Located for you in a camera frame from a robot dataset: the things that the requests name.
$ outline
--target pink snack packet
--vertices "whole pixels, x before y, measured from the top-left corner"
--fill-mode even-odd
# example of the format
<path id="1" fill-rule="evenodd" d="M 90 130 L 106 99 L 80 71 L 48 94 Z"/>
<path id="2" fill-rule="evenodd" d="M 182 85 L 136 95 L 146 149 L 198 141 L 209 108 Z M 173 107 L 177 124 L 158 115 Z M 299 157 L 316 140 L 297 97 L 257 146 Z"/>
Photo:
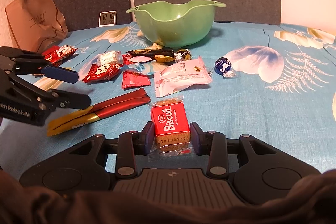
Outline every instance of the pink snack packet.
<path id="1" fill-rule="evenodd" d="M 194 84 L 209 84 L 212 79 L 201 57 L 179 62 L 154 74 L 156 97 L 184 90 Z"/>

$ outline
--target digital clock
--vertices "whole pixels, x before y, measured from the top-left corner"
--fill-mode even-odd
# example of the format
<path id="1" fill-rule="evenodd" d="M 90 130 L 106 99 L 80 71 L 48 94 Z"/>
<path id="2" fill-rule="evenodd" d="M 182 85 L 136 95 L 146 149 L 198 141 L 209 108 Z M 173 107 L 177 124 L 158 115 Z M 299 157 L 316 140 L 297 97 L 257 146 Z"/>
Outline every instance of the digital clock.
<path id="1" fill-rule="evenodd" d="M 116 11 L 102 12 L 99 14 L 99 27 L 114 26 L 116 24 Z"/>

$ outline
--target red pouch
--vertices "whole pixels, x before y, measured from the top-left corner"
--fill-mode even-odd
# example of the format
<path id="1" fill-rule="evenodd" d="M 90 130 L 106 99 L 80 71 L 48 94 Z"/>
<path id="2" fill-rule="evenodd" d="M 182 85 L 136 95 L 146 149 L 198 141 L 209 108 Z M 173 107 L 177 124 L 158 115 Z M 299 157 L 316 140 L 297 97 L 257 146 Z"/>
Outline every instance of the red pouch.
<path id="1" fill-rule="evenodd" d="M 105 64 L 98 66 L 97 64 L 92 64 L 88 75 L 82 80 L 84 83 L 102 80 L 111 80 L 120 72 L 122 64 Z"/>
<path id="2" fill-rule="evenodd" d="M 123 55 L 125 65 L 134 64 L 134 62 L 127 60 L 127 57 L 130 56 L 131 56 L 130 54 Z M 149 80 L 148 76 L 130 71 L 124 71 L 122 89 L 138 88 L 141 86 L 148 86 L 148 85 L 151 85 L 151 81 Z"/>
<path id="3" fill-rule="evenodd" d="M 65 61 L 65 59 L 72 56 L 76 50 L 78 50 L 78 48 L 69 45 L 64 45 L 62 47 L 52 46 L 44 51 L 42 55 L 44 55 L 45 60 L 53 63 L 54 66 L 59 66 Z"/>

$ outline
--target blue chocolate ball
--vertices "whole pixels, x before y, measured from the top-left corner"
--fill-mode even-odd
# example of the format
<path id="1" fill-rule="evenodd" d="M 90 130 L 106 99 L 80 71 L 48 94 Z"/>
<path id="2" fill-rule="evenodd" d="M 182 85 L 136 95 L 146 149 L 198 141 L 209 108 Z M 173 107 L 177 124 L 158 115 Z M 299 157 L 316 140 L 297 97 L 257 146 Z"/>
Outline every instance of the blue chocolate ball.
<path id="1" fill-rule="evenodd" d="M 216 73 L 218 73 L 219 75 L 224 75 L 230 70 L 231 70 L 231 62 L 227 58 L 221 57 L 217 59 L 217 61 L 215 62 Z"/>

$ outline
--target green bowl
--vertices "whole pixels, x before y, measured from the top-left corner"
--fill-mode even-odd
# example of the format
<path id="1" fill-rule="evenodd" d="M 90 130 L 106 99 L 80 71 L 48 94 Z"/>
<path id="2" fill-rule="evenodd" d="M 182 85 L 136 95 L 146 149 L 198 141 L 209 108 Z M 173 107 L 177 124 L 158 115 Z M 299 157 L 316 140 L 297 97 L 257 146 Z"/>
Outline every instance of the green bowl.
<path id="1" fill-rule="evenodd" d="M 215 19 L 215 6 L 226 7 L 226 4 L 213 0 L 191 0 L 184 4 L 157 1 L 126 12 L 134 12 L 140 30 L 151 42 L 182 48 L 208 34 Z"/>

